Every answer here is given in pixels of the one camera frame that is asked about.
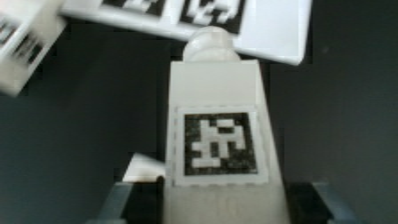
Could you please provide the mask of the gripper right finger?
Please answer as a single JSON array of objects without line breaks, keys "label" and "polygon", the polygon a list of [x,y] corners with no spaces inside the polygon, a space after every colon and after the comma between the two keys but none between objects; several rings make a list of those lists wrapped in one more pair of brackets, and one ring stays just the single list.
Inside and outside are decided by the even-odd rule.
[{"label": "gripper right finger", "polygon": [[363,224],[329,183],[292,182],[286,195],[292,224]]}]

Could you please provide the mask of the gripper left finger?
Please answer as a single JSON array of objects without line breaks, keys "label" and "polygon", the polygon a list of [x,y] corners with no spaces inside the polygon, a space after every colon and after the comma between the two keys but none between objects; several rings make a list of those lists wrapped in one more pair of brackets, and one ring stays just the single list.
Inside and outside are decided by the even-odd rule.
[{"label": "gripper left finger", "polygon": [[164,178],[153,182],[117,182],[98,215],[85,224],[164,224]]}]

